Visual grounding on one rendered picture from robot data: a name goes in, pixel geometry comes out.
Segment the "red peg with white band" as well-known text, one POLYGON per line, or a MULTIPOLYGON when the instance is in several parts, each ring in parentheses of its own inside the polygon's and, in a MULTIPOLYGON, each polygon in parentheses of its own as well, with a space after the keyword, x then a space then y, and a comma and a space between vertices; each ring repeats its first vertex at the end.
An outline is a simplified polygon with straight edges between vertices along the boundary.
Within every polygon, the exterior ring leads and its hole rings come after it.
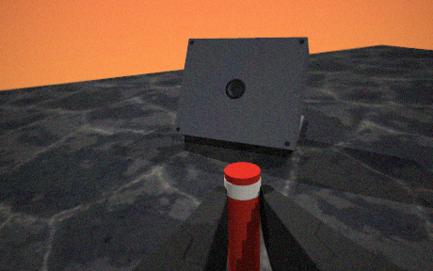
POLYGON ((229 271, 260 271, 261 170, 252 163, 224 169, 228 204, 229 271))

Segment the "dark grey sloped panel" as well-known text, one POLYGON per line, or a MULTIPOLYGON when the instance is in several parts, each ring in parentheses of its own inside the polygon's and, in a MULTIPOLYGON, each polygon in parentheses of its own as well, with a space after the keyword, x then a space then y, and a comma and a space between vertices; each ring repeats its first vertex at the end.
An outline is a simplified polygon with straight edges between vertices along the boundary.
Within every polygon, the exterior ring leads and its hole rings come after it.
POLYGON ((294 151, 308 37, 189 39, 174 134, 294 151))

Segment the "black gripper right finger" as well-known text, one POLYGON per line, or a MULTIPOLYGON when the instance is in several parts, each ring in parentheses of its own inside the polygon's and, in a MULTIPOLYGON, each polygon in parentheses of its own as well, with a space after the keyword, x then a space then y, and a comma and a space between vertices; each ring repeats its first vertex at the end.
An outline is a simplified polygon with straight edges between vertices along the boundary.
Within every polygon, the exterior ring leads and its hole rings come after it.
POLYGON ((260 219, 272 271, 411 271, 343 236, 269 184, 260 219))

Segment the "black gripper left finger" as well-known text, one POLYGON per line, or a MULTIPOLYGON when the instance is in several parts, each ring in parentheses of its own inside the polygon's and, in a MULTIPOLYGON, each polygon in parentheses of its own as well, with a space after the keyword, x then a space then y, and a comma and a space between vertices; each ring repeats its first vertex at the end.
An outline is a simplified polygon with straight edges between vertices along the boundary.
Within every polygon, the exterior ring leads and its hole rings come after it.
POLYGON ((153 254, 131 271, 226 271, 227 189, 217 186, 153 254))

